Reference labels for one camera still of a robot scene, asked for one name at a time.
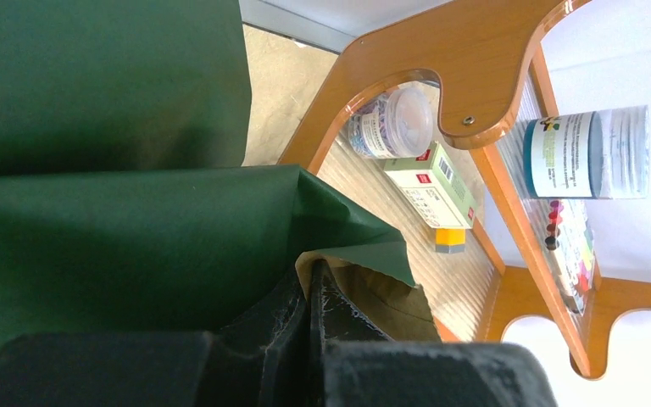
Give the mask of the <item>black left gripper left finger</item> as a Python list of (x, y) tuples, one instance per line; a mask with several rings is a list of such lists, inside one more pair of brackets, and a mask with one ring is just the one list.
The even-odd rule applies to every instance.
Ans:
[(217, 332), (24, 335), (0, 406), (303, 406), (308, 305), (295, 272)]

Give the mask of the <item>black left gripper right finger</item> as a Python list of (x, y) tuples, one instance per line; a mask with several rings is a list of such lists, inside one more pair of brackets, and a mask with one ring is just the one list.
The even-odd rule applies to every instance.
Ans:
[(336, 285), (324, 260), (310, 287), (312, 406), (555, 406), (534, 355), (511, 343), (396, 342)]

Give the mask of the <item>green paper bag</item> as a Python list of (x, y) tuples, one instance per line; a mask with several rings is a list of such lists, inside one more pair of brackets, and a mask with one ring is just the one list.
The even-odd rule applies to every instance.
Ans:
[(315, 253), (401, 341), (437, 339), (400, 230), (296, 165), (243, 165), (235, 1), (0, 1), (0, 348), (216, 331)]

